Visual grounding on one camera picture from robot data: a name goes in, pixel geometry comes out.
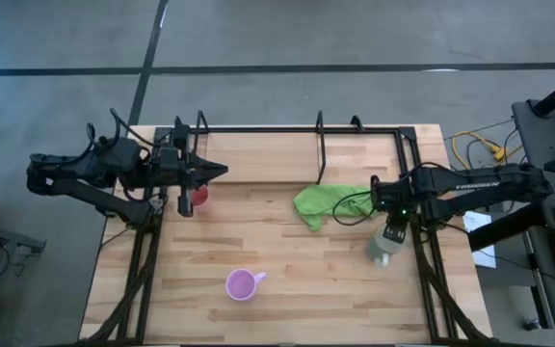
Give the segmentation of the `teal mug with white handle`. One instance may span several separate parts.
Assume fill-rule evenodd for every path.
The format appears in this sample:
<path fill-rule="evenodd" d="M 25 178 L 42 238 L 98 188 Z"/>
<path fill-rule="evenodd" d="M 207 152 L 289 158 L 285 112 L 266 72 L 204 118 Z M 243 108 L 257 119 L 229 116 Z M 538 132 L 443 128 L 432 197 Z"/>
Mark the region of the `teal mug with white handle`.
<path fill-rule="evenodd" d="M 367 257 L 372 260 L 377 266 L 384 267 L 389 263 L 390 258 L 398 253 L 403 243 L 397 242 L 397 237 L 395 241 L 391 241 L 383 237 L 384 228 L 391 225 L 380 226 L 368 239 L 365 246 L 365 253 Z"/>

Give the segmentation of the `salmon handleless cup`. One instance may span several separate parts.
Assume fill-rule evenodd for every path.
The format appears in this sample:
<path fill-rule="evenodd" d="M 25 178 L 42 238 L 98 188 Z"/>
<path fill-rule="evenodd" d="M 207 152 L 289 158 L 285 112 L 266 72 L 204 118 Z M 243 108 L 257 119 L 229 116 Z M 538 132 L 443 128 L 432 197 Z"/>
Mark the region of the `salmon handleless cup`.
<path fill-rule="evenodd" d="M 199 207 L 207 203 L 209 199 L 209 189 L 206 185 L 202 185 L 191 191 L 191 204 L 193 207 Z"/>

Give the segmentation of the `white paper sheet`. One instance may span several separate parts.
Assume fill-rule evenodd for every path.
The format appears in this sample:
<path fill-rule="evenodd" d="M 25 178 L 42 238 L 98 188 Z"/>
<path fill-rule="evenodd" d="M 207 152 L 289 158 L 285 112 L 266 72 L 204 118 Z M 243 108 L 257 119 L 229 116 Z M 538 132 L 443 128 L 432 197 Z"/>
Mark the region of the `white paper sheet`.
<path fill-rule="evenodd" d="M 462 220 L 466 231 L 473 235 L 470 237 L 470 243 L 473 247 L 472 256 L 475 265 L 495 269 L 495 248 L 481 232 L 481 228 L 492 222 L 492 217 L 485 213 L 467 211 Z"/>

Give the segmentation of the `green microfibre cloth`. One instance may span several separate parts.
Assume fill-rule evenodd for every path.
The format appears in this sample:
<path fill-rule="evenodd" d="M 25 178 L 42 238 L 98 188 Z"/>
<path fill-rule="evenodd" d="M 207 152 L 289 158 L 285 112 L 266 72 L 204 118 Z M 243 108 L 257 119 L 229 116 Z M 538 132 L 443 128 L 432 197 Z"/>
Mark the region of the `green microfibre cloth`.
<path fill-rule="evenodd" d="M 311 185 L 293 203 L 297 215 L 310 231 L 320 231 L 326 217 L 346 225 L 357 224 L 374 215 L 370 189 L 356 185 Z"/>

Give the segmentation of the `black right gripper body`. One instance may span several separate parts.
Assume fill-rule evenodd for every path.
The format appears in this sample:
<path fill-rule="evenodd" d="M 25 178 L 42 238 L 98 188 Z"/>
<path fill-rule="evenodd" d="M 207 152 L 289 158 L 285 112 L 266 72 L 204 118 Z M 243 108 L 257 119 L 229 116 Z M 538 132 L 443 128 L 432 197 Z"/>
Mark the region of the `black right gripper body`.
<path fill-rule="evenodd" d="M 386 223 L 393 227 L 405 227 L 415 209 L 415 198 L 407 181 L 373 184 L 373 207 L 387 214 Z"/>

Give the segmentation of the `pink mug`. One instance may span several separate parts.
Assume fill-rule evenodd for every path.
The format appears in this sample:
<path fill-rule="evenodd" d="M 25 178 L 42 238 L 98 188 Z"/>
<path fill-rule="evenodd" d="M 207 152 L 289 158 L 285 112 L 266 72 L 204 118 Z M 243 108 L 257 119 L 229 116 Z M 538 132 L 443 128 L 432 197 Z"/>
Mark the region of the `pink mug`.
<path fill-rule="evenodd" d="M 264 272 L 255 274 L 248 269 L 232 271 L 225 280 L 225 292 L 235 301 L 251 300 L 260 282 L 266 279 Z"/>

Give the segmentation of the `grey equipment cart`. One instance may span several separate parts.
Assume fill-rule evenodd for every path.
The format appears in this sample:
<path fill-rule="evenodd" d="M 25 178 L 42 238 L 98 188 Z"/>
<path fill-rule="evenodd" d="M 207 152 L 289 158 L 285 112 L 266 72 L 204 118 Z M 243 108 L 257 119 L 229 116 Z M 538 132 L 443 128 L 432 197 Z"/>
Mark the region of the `grey equipment cart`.
<path fill-rule="evenodd" d="M 536 116 L 531 103 L 512 104 L 515 126 L 529 163 L 540 169 L 555 161 L 555 115 L 549 119 Z"/>

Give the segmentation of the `black metal table frame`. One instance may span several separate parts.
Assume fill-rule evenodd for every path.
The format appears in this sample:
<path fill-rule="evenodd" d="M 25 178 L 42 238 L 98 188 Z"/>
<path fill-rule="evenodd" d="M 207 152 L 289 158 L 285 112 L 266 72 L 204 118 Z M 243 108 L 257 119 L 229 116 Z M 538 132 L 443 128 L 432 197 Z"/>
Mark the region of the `black metal table frame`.
<path fill-rule="evenodd" d="M 325 125 L 321 183 L 367 186 L 413 166 L 445 164 L 435 124 Z M 331 219 L 308 229 L 293 199 L 313 183 L 212 181 L 193 217 L 177 212 L 170 189 L 160 229 L 137 234 L 108 221 L 99 245 L 79 338 L 87 343 L 114 312 L 136 273 L 147 278 L 110 345 L 426 344 L 465 341 L 434 291 L 441 283 L 472 324 L 490 331 L 467 237 L 457 227 L 407 235 L 384 266 L 364 251 L 382 218 L 349 227 Z M 232 300 L 225 280 L 237 269 L 266 279 L 248 301 Z"/>

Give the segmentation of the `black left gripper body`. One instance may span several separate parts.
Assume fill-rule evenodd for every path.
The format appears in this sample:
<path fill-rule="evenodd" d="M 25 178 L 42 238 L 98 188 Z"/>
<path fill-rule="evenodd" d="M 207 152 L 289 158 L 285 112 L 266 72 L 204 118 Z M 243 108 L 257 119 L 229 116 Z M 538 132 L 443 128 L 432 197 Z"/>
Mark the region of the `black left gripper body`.
<path fill-rule="evenodd" d="M 183 123 L 179 116 L 176 116 L 168 140 L 162 143 L 158 149 L 157 178 L 155 181 L 158 186 L 178 186 L 180 188 L 180 195 L 177 198 L 177 212 L 182 216 L 193 215 L 189 135 L 190 126 Z M 161 174 L 159 172 L 159 150 L 161 147 L 176 147 L 179 150 L 179 169 L 176 174 Z"/>

